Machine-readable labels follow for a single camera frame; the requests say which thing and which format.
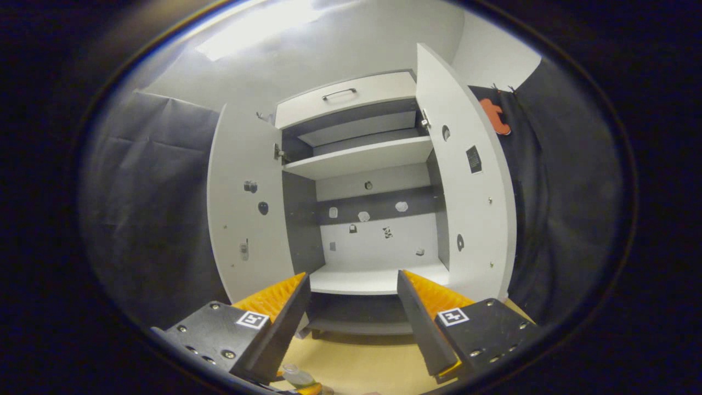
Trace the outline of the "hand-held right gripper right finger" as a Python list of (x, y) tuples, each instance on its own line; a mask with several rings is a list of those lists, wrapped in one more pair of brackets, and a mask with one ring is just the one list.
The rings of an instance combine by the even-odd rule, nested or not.
[(472, 379), (510, 362), (536, 341), (539, 326), (496, 298), (474, 302), (408, 270), (397, 295), (431, 377)]

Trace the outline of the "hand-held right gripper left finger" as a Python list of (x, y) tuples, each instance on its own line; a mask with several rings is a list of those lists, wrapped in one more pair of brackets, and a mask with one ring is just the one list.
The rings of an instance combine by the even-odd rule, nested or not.
[(207, 302), (151, 332), (210, 374), (268, 385), (278, 376), (310, 297), (309, 275), (298, 273), (233, 304)]

